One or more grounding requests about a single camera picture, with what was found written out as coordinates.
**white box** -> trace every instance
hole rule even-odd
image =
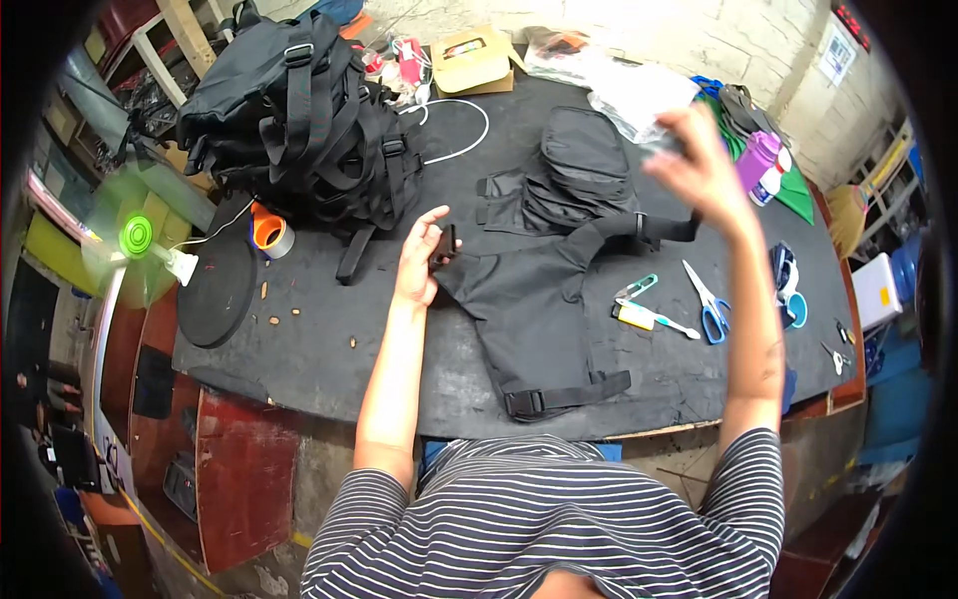
[[[852,287],[858,303],[861,330],[867,331],[901,314],[902,307],[888,254],[878,254],[872,262],[852,273]]]

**purple bottle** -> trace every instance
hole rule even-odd
[[[741,188],[748,191],[758,185],[759,179],[775,164],[775,158],[782,148],[782,140],[775,133],[756,131],[748,136],[745,151],[735,161],[735,170],[739,174]]]

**hand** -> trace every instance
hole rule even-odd
[[[439,286],[429,274],[429,256],[439,245],[443,230],[435,222],[449,214],[448,206],[433,208],[425,213],[409,231],[409,237],[402,244],[399,255],[399,272],[396,274],[394,300],[410,301],[415,305],[427,307],[436,297]],[[456,247],[462,246],[456,240]]]
[[[658,123],[682,140],[687,155],[660,152],[646,161],[643,170],[701,211],[705,221],[726,238],[757,226],[739,175],[719,138],[712,109],[696,102],[660,114]]]

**duct tape roll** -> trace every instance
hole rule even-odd
[[[253,244],[270,259],[282,258],[292,249],[296,235],[286,220],[266,211],[254,212]]]

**concrete wall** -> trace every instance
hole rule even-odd
[[[257,4],[272,18],[291,18],[314,1]],[[517,39],[527,25],[581,29],[617,56],[744,83],[756,104],[780,117],[797,141],[799,165],[825,188],[845,176],[897,102],[888,70],[864,51],[839,88],[822,89],[817,63],[834,21],[829,0],[418,2],[367,0],[365,10],[389,23],[415,7],[394,29],[423,43],[489,22]],[[229,0],[222,3],[225,9]]]

